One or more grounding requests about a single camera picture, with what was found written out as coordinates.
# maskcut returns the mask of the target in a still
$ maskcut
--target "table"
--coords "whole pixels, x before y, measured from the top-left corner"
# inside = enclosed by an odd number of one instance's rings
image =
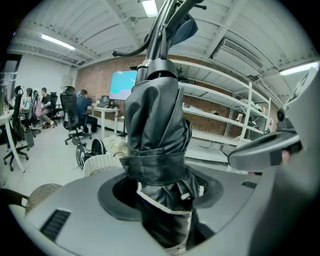
[[[105,108],[105,107],[92,107],[89,106],[88,110],[92,110],[92,116],[94,117],[94,111],[101,112],[101,137],[102,139],[105,138],[105,113],[111,113],[114,112],[114,134],[117,133],[118,130],[118,108]]]
[[[6,114],[3,114],[3,115],[0,115],[0,126],[3,126],[5,125],[5,130],[6,130],[6,134],[8,136],[8,139],[9,139],[9,144],[10,144],[10,148],[13,152],[13,155],[14,155],[14,158],[21,170],[21,172],[25,172],[25,169],[20,161],[20,158],[19,158],[19,155],[17,153],[17,150],[16,150],[16,146],[15,146],[15,143],[14,143],[14,139],[12,138],[12,134],[11,134],[11,128],[10,128],[10,120],[12,119],[12,115],[14,114],[14,110],[9,110],[9,113],[6,113]]]

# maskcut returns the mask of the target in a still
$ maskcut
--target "television screen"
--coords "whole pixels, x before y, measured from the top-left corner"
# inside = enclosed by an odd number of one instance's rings
[[[126,100],[136,82],[137,71],[118,71],[112,74],[109,98]]]

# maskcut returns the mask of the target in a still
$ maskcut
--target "white ceiling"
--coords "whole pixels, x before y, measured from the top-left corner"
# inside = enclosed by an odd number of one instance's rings
[[[158,10],[163,1],[156,0]],[[293,16],[275,0],[204,0],[207,10],[194,8],[198,32],[171,48],[170,53],[220,64],[246,77],[243,59],[213,51],[223,38],[239,44],[263,64],[254,70],[259,88],[284,102],[300,75],[279,70],[318,60],[308,36]],[[44,0],[25,18],[13,37],[9,53],[31,54],[81,68],[112,58],[112,51],[131,51],[143,43],[155,18],[147,18],[137,0]],[[41,39],[41,35],[75,47],[68,50]]]

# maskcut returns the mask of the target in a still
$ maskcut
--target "ceiling light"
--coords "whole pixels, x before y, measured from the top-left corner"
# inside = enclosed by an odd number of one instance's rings
[[[156,17],[158,15],[158,10],[157,10],[155,0],[144,0],[144,1],[141,1],[141,3],[143,5],[144,11],[147,17],[151,18],[151,17]]]
[[[66,47],[66,48],[68,48],[68,49],[70,49],[70,50],[72,50],[72,51],[73,51],[74,49],[76,49],[76,48],[74,48],[73,46],[71,46],[71,45],[69,45],[69,44],[66,44],[65,42],[61,42],[61,41],[59,41],[59,40],[57,40],[57,39],[54,39],[54,38],[52,38],[52,37],[50,37],[50,36],[47,36],[47,35],[45,35],[45,34],[42,34],[41,38],[42,38],[42,39],[45,39],[45,40],[48,40],[48,41],[50,41],[50,42],[56,43],[56,44],[58,44],[58,45],[61,45],[61,46],[63,46],[63,47]]]
[[[291,74],[294,74],[294,73],[298,73],[298,72],[301,72],[301,71],[307,71],[311,68],[315,68],[317,71],[319,69],[319,62],[312,62],[312,63],[309,63],[309,64],[304,64],[304,65],[301,65],[301,66],[296,66],[296,67],[293,67],[293,68],[289,68],[289,69],[286,69],[284,71],[281,71],[280,72],[280,75],[281,76],[287,76],[287,75],[291,75]]]

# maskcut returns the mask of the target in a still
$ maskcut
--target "white wicker basket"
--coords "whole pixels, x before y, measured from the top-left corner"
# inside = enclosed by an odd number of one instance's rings
[[[121,168],[122,165],[119,158],[119,156],[113,156],[110,153],[90,157],[84,163],[83,177],[107,172],[115,168]]]

